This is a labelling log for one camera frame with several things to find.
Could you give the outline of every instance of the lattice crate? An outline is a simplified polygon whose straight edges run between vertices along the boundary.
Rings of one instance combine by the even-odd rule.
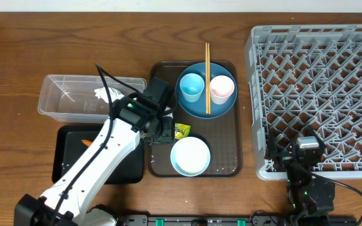
[[[311,124],[327,146],[312,170],[362,178],[362,24],[257,26],[244,52],[257,175],[287,179],[264,158],[269,130],[289,150]]]

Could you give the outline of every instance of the wooden surface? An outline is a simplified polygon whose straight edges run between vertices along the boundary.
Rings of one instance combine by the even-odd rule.
[[[243,169],[226,179],[162,179],[147,170],[135,185],[103,186],[93,205],[119,212],[168,215],[250,215],[286,212],[285,181],[255,174],[251,103],[243,46],[260,24],[362,23],[362,14],[0,13],[0,225],[12,225],[25,194],[52,185],[55,139],[62,123],[37,112],[46,75],[97,75],[94,62],[117,76],[148,78],[163,60],[229,60],[238,71]],[[362,180],[346,183],[362,191]],[[359,217],[362,199],[338,187],[334,215]]]

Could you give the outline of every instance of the white tissue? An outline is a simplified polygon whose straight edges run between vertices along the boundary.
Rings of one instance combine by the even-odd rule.
[[[112,102],[114,102],[114,100],[116,100],[116,99],[121,99],[124,97],[124,95],[120,91],[118,91],[114,88],[108,88],[108,90],[110,92]],[[96,93],[96,97],[98,99],[102,98],[108,104],[108,96],[107,96],[106,89],[104,87],[95,89],[94,92]]]

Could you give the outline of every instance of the cup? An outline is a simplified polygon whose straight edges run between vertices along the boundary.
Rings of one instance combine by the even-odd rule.
[[[186,101],[192,103],[199,99],[205,88],[205,82],[200,75],[188,73],[181,78],[180,88]]]
[[[201,139],[186,137],[174,144],[170,161],[181,175],[197,176],[207,169],[211,161],[211,153],[209,147]]]
[[[211,99],[215,104],[224,104],[233,94],[235,89],[234,82],[225,75],[219,75],[211,81]]]

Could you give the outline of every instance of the chopsticks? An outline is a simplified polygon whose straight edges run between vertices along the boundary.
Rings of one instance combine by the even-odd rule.
[[[205,44],[205,66],[206,66],[206,114],[211,114],[211,51],[208,43]]]

